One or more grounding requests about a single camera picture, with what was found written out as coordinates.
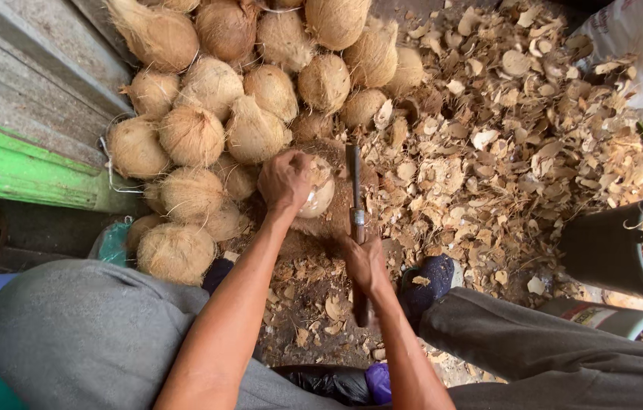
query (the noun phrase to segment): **hand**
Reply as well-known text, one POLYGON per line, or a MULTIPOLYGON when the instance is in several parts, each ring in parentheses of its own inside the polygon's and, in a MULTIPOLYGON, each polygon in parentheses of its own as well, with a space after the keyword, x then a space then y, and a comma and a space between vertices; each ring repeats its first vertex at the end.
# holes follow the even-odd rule
POLYGON ((392 288, 385 268, 385 251, 379 237, 358 245, 348 235, 337 237, 347 263, 347 275, 354 279, 365 295, 372 298, 386 287, 392 288))
POLYGON ((312 155, 298 150, 278 154, 263 164, 258 177, 258 191, 266 200, 269 212, 296 215, 311 192, 310 163, 312 155))

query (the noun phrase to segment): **black bucket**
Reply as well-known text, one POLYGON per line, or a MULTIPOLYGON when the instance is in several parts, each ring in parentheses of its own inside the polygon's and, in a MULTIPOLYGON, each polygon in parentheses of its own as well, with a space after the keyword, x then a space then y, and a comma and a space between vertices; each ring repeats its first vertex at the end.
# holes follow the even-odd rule
POLYGON ((575 279, 643 298, 643 200, 578 217, 562 232, 562 264, 575 279))

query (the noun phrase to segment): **gray pants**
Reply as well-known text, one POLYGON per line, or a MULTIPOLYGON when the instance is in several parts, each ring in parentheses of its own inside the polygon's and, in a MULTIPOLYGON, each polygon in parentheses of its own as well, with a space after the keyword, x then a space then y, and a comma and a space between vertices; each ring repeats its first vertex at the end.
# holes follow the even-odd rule
MULTIPOLYGON (((150 408, 207 301, 95 260, 47 263, 0 291, 0 377, 31 408, 150 408)), ((421 336, 510 381, 449 389, 458 409, 643 408, 637 342, 463 288, 426 312, 421 336)), ((236 408, 345 406, 251 360, 236 408)))

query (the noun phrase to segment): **purple plastic bag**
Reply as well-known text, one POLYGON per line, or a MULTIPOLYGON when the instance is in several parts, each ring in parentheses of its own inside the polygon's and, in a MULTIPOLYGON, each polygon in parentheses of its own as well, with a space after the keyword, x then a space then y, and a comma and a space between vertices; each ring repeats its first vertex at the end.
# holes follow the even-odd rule
POLYGON ((370 389, 375 403, 383 405, 392 401, 390 370, 387 368, 387 363, 373 363, 364 372, 364 378, 367 379, 367 388, 370 389))

